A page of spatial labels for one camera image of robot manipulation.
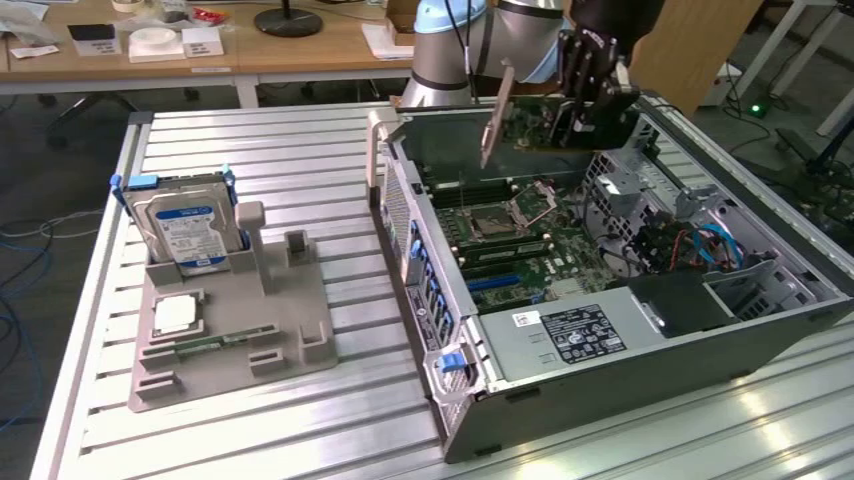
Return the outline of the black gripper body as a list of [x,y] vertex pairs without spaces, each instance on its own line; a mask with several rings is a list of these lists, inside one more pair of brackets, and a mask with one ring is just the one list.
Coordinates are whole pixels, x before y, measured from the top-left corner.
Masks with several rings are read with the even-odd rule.
[[632,53],[654,29],[664,4],[664,0],[577,0],[570,19],[582,33],[616,39],[621,52]]

